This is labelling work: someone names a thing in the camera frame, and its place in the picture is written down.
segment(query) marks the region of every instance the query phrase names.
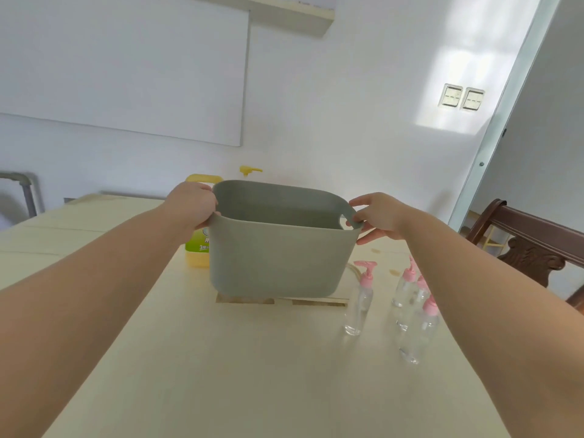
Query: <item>gray plastic basket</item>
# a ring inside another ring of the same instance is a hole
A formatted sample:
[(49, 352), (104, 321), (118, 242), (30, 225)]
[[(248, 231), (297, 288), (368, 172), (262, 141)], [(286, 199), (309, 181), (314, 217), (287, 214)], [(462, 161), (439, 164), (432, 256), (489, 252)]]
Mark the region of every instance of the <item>gray plastic basket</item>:
[[(339, 284), (361, 233), (354, 209), (329, 192), (229, 180), (213, 188), (211, 282), (233, 297), (323, 298)], [(344, 230), (341, 217), (353, 230)]]

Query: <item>light switch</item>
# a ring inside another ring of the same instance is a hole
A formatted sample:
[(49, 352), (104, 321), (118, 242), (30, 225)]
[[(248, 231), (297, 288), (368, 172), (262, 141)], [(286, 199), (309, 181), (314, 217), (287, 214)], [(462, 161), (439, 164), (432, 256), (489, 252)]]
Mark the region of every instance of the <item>light switch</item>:
[(444, 85), (440, 104), (442, 106), (457, 107), (461, 96), (463, 96), (462, 86)]
[(467, 89), (467, 94), (464, 95), (462, 109), (466, 110), (478, 110), (482, 104), (482, 100), (485, 97), (485, 91), (480, 89), (473, 89), (469, 87)]

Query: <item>person's right arm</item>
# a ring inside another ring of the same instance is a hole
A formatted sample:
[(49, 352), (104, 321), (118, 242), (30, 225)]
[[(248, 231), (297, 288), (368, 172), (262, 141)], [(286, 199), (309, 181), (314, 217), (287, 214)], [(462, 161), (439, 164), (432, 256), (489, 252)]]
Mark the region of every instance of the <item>person's right arm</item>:
[(382, 193), (358, 244), (405, 239), (461, 350), (513, 438), (584, 436), (584, 316), (433, 216)]

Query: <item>chair backrest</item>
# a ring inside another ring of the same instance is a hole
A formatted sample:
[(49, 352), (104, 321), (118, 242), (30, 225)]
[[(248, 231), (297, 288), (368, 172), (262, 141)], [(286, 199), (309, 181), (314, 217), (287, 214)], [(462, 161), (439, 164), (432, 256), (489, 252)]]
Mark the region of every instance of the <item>chair backrest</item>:
[[(490, 226), (514, 235), (509, 251), (499, 257), (508, 265), (547, 287), (552, 270), (562, 270), (566, 261), (584, 267), (584, 234), (535, 217), (494, 200), (472, 227), (467, 240), (478, 244)], [(568, 298), (568, 303), (584, 311), (584, 286)]]

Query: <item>empty bottle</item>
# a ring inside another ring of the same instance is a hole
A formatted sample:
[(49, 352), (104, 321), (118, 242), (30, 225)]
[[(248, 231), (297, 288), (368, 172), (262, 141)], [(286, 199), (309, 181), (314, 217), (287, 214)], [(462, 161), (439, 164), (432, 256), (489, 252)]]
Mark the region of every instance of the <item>empty bottle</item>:
[(416, 311), (404, 339), (399, 348), (404, 359), (412, 364), (418, 364), (438, 327), (440, 311), (434, 297), (424, 303), (421, 310)]
[(409, 320), (412, 318), (414, 312), (420, 309), (426, 301), (427, 297), (430, 296), (430, 290), (428, 289), (428, 284), (424, 277), (420, 275), (415, 286), (411, 286), (411, 291), (409, 293), (409, 298), (404, 304), (404, 307), (398, 313), (396, 324), (400, 331), (407, 331)]
[(409, 269), (405, 269), (395, 289), (395, 295), (391, 300), (394, 307), (402, 308), (410, 299), (412, 284), (416, 281), (416, 262), (409, 257)]
[(347, 312), (345, 313), (345, 331), (349, 335), (361, 335), (367, 313), (373, 301), (373, 269), (375, 261), (355, 261), (355, 266), (367, 267), (367, 272), (361, 275), (359, 286), (354, 290)]

